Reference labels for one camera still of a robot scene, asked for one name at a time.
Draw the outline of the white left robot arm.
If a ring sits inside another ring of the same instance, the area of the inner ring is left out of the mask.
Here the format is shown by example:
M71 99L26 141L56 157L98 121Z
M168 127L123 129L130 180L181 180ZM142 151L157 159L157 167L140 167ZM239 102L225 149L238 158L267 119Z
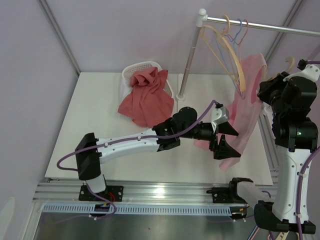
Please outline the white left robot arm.
M90 195L101 201L108 194L102 164L131 154L167 151L180 146L181 138L207 141L217 160L241 157L226 141L227 135L238 136L228 122L226 107L218 104L212 116L211 122L203 122L197 111L187 106L164 122L125 138L97 138L93 132L87 133L75 149L78 178L89 185Z

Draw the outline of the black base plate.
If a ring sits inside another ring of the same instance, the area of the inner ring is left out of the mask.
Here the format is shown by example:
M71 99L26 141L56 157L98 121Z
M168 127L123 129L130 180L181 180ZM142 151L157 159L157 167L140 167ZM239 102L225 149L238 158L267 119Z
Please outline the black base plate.
M103 192L97 193L97 195L99 195L99 196L101 196L111 202L122 202L123 191L124 191L124 187L121 185L107 185L106 190ZM92 195L86 185L81 186L78 200L79 201L86 201L86 202L102 201L100 198Z
M240 197L231 187L212 187L206 191L211 195L214 204L248 204L244 198Z

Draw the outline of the light pink t shirt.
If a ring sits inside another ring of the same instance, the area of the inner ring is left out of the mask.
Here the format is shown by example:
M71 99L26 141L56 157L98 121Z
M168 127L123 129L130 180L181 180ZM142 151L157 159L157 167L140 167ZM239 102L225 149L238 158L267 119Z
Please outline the light pink t shirt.
M226 142L238 153L243 154L258 122L263 102L257 97L257 90L264 80L267 63L261 53L247 56L241 60L246 90L242 96L234 95L233 102L227 106L229 123L238 136L227 135Z

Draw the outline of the blue wire hanger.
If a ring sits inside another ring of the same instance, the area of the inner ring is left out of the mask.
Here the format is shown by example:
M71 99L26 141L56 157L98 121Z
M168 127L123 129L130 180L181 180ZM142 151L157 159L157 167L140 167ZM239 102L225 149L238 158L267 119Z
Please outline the blue wire hanger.
M230 20L227 15L222 16L226 20ZM245 77L243 73L243 69L241 66L241 61L240 61L240 46L242 40L240 40L239 43L236 42L238 34L242 30L242 25L240 25L239 31L236 33L235 37L232 37L229 34L231 25L228 23L227 28L224 28L222 32L218 32L215 37L217 40L217 46L218 47L223 47L226 50L228 50L228 56L229 56L229 61L230 65L232 68L232 72L229 72L227 68L227 64L225 63L225 60L223 59L222 66L226 70L227 74L231 77L233 82L235 83L235 86L243 92L246 89L246 83L245 83Z

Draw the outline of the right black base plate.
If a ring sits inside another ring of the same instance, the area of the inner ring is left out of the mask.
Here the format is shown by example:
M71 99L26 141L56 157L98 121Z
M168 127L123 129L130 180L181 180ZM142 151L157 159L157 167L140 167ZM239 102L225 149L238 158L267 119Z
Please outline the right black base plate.
M212 187L206 191L211 195L214 204L248 204L244 198L240 197L231 187Z

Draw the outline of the pink wire hanger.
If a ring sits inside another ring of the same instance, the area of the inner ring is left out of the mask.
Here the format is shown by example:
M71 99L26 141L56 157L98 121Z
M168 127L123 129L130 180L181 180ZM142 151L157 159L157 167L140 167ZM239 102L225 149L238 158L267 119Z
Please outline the pink wire hanger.
M236 33L240 30L240 26L239 26L239 29L237 30L237 32L236 32L234 35L232 35L232 34L230 33L230 30L229 30L229 34L230 34L232 37L235 37ZM241 47L242 47L242 43L243 43L243 41L244 41L244 39L245 39L245 37L246 37L246 35L247 35L247 33L248 33L248 30L249 30L249 27L248 27L248 26L245 26L245 32L244 32L243 36L240 38L240 34L241 34L242 31L243 31L243 25L242 25L241 32L237 35L237 38L236 38L236 42L237 42L237 43L239 43L239 42L242 40L242 41L241 41L240 48L239 48L239 50L240 50L240 57L239 57L240 62L241 62L241 58L242 58L242 50L241 50ZM229 70L229 72L232 72L232 67L231 67L231 63L230 63L230 59L229 59L228 53L229 53L229 51L224 48L224 53L221 54L221 56L222 56L222 62L224 63L224 61L225 61L227 69Z

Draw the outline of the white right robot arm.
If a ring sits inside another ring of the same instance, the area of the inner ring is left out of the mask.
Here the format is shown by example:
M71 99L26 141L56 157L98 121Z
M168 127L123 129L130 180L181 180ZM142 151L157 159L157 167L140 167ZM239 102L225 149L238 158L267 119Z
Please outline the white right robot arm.
M317 97L320 71L315 65L293 74L283 72L259 85L258 98L271 106L272 132L279 157L276 197L270 198L248 178L233 178L227 190L232 202L245 200L256 225L271 232L313 235L307 210L309 167L320 149L318 128L308 117Z

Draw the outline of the grey rack upright pole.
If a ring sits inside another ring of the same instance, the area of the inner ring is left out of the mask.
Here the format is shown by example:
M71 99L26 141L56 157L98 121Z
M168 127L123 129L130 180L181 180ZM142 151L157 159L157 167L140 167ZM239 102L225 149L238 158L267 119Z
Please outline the grey rack upright pole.
M195 54L198 38L199 38L199 35L200 35L200 31L201 31L201 28L203 27L203 22L207 21L207 17L208 17L207 11L204 8L201 8L198 11L198 15L197 15L197 18L196 18L195 30L194 30L194 33L193 33L192 42L191 42L191 46L190 46L190 50L189 50L186 66L185 66L184 73L183 73L184 74L184 79L186 80L186 85L187 85L187 81L188 81L191 65L192 65L192 62L193 62L193 58L194 58L194 54Z

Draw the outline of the white plastic basket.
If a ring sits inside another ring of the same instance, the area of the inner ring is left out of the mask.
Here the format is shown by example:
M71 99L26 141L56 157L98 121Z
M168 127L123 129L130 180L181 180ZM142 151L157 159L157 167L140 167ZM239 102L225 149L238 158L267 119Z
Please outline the white plastic basket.
M144 62L139 62L135 63L132 65L127 66L121 73L122 79L127 79L130 82L131 76L138 71L142 71L144 69L150 68L150 67L156 67L158 71L162 71L162 67L154 61L144 61Z

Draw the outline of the pink and blue spare hangers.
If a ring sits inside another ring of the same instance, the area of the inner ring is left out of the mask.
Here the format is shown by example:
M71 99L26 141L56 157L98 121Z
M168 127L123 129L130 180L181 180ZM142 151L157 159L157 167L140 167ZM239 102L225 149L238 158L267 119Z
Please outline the pink and blue spare hangers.
M250 235L249 235L249 237L247 238L247 240L253 240L254 237L257 235L257 233L258 233L259 230L260 230L260 228L256 225L256 226L253 228L253 230L252 230L252 232L250 233ZM268 240L271 240L271 239L272 239L272 235L273 235L273 234L269 231L269 232L268 232L267 239L268 239Z

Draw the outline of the coral red t shirt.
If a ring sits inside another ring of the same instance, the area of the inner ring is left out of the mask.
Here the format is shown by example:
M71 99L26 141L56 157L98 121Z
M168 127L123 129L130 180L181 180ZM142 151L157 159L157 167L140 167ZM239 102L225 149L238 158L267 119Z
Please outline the coral red t shirt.
M136 125L152 128L171 117L174 99L165 91L168 71L157 67L136 71L130 78L132 92L121 102L118 113Z

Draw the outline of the white rack foot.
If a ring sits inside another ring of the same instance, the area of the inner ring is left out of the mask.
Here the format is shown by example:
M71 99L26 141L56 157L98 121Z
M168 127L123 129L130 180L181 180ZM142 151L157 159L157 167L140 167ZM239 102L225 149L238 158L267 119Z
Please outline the white rack foot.
M178 101L183 101L185 99L185 88L186 88L186 80L185 75L182 73L178 74L177 77L177 93L176 93L176 99Z

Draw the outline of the aluminium mounting rail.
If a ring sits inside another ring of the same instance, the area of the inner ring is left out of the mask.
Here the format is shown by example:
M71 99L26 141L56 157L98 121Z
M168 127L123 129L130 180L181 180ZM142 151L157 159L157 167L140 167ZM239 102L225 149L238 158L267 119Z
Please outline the aluminium mounting rail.
M33 203L78 204L83 181L78 179L42 180L36 186ZM108 180L108 185L123 186L121 204L133 205L208 205L213 202L207 193L213 187L226 188L228 184L166 183L147 181Z

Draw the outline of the silver clothes rail bar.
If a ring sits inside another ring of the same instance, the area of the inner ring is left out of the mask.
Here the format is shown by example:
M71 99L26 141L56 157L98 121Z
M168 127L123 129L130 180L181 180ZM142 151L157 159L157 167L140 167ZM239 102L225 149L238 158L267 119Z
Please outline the silver clothes rail bar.
M244 26L248 26L249 28L274 31L279 33L297 34L297 35L317 37L317 38L320 37L319 31L297 29L297 28L291 28L291 27L285 27L285 26L267 25L267 24L261 24L261 23L253 23L253 22L247 23L246 21L226 20L224 18L216 18L216 17L209 17L209 16L206 18L206 21L212 22L212 23L230 24L233 26L244 25Z

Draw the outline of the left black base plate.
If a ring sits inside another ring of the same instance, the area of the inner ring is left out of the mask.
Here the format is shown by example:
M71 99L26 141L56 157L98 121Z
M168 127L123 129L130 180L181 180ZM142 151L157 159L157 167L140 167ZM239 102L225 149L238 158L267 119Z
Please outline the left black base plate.
M121 185L107 185L106 190L103 192L97 193L97 195L99 195L99 196L101 196L111 202L122 202L123 191L124 191L124 187ZM86 202L102 201L100 198L92 195L86 185L81 186L78 200L79 201L86 201Z

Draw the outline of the beige spare hanger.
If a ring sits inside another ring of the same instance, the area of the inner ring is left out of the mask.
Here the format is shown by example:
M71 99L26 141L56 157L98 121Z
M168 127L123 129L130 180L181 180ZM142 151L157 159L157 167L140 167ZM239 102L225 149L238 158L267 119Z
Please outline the beige spare hanger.
M288 234L289 234L288 232L280 232L275 238L275 240L286 240Z

